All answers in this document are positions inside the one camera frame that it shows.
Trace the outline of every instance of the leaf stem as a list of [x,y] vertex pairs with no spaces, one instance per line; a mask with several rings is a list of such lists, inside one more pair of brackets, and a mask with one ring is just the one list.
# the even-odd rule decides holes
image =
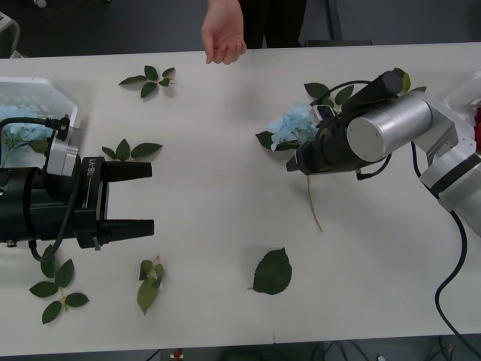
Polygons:
[[63,288],[59,287],[59,289],[60,289],[60,295],[62,296],[62,303],[64,305],[64,310],[65,310],[65,313],[67,313],[68,312],[67,298],[63,294]]

